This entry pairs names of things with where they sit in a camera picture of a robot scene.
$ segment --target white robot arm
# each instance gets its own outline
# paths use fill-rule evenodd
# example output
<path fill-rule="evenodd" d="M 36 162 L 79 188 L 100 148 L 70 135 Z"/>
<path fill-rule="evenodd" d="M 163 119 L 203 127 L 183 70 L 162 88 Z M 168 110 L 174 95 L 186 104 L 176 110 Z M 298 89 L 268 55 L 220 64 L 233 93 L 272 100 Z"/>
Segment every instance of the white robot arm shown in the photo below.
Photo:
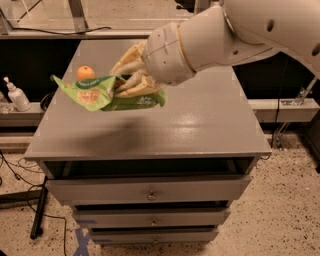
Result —
<path fill-rule="evenodd" d="M 177 85 L 212 66 L 279 51 L 320 78 L 319 0 L 224 0 L 181 24 L 156 29 L 142 53 L 148 73 Z"/>

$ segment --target gray cabinet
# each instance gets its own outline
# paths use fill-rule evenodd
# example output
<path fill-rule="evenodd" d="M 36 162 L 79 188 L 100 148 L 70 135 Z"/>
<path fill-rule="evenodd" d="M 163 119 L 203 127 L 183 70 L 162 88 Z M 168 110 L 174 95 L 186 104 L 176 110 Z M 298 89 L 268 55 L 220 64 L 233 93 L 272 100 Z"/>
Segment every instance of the gray cabinet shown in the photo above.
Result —
<path fill-rule="evenodd" d="M 136 41 L 82 41 L 64 79 L 84 64 L 103 73 Z M 96 243 L 214 239 L 250 171 L 271 153 L 231 68 L 166 93 L 163 108 L 89 112 L 58 90 L 30 143 L 25 158 L 39 163 L 49 192 Z"/>

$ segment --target terrazzo floor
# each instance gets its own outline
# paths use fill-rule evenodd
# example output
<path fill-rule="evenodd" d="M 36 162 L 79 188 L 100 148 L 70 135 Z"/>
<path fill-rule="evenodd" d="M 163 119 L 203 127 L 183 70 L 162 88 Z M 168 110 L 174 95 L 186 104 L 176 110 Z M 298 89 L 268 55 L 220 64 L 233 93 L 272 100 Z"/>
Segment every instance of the terrazzo floor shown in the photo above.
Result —
<path fill-rule="evenodd" d="M 4 151 L 7 161 L 18 164 L 30 138 L 19 151 L 15 147 Z M 5 145 L 0 138 L 0 145 Z M 49 193 L 45 214 L 67 220 L 66 255 L 174 255 L 174 256 L 233 256 L 233 255 L 320 255 L 320 174 L 317 163 L 303 137 L 286 134 L 284 151 L 273 149 L 268 160 L 260 160 L 252 171 L 252 182 L 241 198 L 232 203 L 231 215 L 220 233 L 210 243 L 177 243 L 136 246 L 101 246 L 87 239 L 87 230 L 79 229 L 69 206 L 61 206 Z M 34 165 L 20 161 L 22 165 Z M 27 172 L 12 168 L 30 183 L 43 181 L 39 167 Z M 25 191 L 30 185 L 14 178 L 2 164 L 0 194 Z M 44 217 L 43 234 L 30 239 L 34 213 L 24 203 L 0 209 L 0 250 L 6 255 L 64 255 L 64 220 Z"/>

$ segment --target white bottle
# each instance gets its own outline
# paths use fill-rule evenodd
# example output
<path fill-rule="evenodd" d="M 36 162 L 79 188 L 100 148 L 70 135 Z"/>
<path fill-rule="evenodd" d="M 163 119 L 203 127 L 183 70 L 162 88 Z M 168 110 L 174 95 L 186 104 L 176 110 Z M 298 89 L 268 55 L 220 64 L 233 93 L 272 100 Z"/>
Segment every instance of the white bottle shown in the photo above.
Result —
<path fill-rule="evenodd" d="M 3 78 L 3 80 L 7 82 L 7 87 L 9 89 L 8 96 L 17 110 L 27 111 L 28 109 L 30 109 L 31 103 L 29 102 L 24 92 L 21 89 L 17 88 L 13 83 L 9 82 L 8 77 Z"/>

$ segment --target snack bag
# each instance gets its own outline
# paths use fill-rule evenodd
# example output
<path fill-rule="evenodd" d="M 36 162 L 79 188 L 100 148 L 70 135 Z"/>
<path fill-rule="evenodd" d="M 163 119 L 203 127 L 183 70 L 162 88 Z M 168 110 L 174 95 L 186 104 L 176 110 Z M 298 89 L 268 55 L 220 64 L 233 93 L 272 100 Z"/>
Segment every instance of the snack bag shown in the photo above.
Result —
<path fill-rule="evenodd" d="M 132 94 L 132 97 L 128 97 L 128 94 L 126 94 L 117 97 L 114 90 L 125 84 L 125 78 L 122 76 L 105 76 L 69 84 L 52 75 L 52 79 L 64 93 L 89 111 L 142 109 L 151 108 L 157 104 L 162 107 L 165 104 L 164 91 L 161 89 L 154 93 L 146 90 L 145 92 L 149 92 L 149 94 L 145 95 L 135 96 L 136 94 Z"/>

